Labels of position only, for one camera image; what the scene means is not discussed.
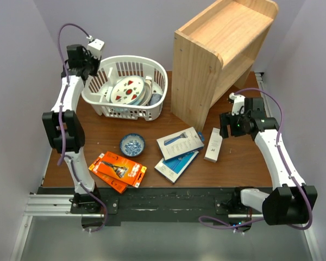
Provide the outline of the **white slim razor box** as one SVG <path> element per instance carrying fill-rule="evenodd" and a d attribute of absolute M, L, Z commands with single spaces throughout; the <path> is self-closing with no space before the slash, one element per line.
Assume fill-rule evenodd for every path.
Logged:
<path fill-rule="evenodd" d="M 220 129 L 213 128 L 208 146 L 205 151 L 204 159 L 210 162 L 217 162 L 220 153 L 223 137 L 220 135 Z"/>

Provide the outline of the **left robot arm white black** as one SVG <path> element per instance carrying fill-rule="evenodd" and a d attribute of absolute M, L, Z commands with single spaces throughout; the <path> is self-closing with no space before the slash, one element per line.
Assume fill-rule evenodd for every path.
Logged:
<path fill-rule="evenodd" d="M 97 213 L 102 200 L 84 156 L 85 133 L 77 117 L 76 108 L 85 82 L 94 76 L 100 60 L 82 45 L 67 47 L 67 60 L 61 73 L 61 90 L 53 108 L 42 115 L 42 122 L 51 148 L 60 154 L 74 182 L 74 196 L 70 200 L 72 212 L 83 210 Z"/>

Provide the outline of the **blue razor box grey back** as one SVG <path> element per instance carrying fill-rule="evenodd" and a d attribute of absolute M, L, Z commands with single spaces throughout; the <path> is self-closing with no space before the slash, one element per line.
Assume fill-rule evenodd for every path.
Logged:
<path fill-rule="evenodd" d="M 194 127 L 167 135 L 156 141 L 165 160 L 170 160 L 204 147 L 204 143 Z"/>

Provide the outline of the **wooden two-tier shelf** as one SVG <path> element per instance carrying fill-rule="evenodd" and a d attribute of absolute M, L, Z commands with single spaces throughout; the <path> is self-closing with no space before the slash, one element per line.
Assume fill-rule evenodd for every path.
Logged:
<path fill-rule="evenodd" d="M 227 90 L 244 87 L 278 12 L 274 1 L 215 1 L 177 29 L 171 112 L 202 131 Z"/>

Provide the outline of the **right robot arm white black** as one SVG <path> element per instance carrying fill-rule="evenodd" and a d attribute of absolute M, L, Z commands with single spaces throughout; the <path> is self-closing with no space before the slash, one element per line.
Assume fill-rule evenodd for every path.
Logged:
<path fill-rule="evenodd" d="M 242 214 L 252 208 L 263 214 L 268 225 L 308 228 L 312 224 L 317 190 L 307 185 L 295 169 L 277 120 L 267 117 L 262 98 L 232 93 L 229 100 L 232 110 L 220 115 L 220 135 L 222 138 L 251 136 L 265 160 L 273 189 L 268 194 L 251 187 L 235 188 L 231 199 L 233 211 Z"/>

